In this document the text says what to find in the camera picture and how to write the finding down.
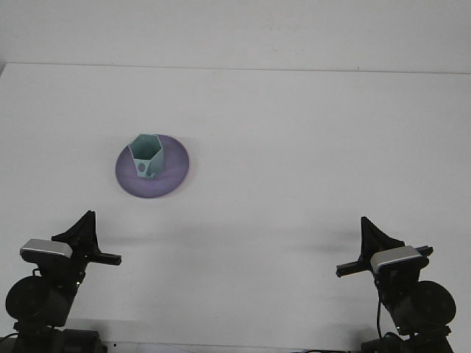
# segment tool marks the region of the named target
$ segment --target purple plate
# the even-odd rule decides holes
[[[154,179],[138,176],[131,151],[126,146],[116,161],[116,179],[120,186],[131,195],[151,199],[163,196],[177,188],[188,173],[190,160],[185,147],[167,135],[158,135],[163,147],[165,167]]]

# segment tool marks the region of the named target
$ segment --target white surface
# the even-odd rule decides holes
[[[0,0],[0,63],[471,72],[471,1]]]
[[[470,325],[471,76],[7,65],[0,79],[0,298],[18,256],[86,210],[102,251],[68,325],[107,341],[354,349],[375,337],[369,274],[338,279],[360,217],[435,248],[423,279]],[[114,177],[139,132],[191,170],[143,200]],[[391,329],[389,319],[383,320]],[[0,332],[13,320],[0,306]]]

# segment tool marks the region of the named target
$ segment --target white table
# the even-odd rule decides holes
[[[360,217],[435,248],[467,345],[471,76],[13,65],[0,78],[2,300],[30,238],[97,213],[102,251],[68,325],[104,340],[356,349],[375,338],[370,274],[337,279]],[[188,149],[187,179],[138,199],[114,177],[138,133]],[[13,320],[0,306],[0,332]],[[394,329],[389,318],[383,330]]]

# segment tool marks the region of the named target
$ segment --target white wall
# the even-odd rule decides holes
[[[471,72],[471,1],[0,0],[0,61]]]

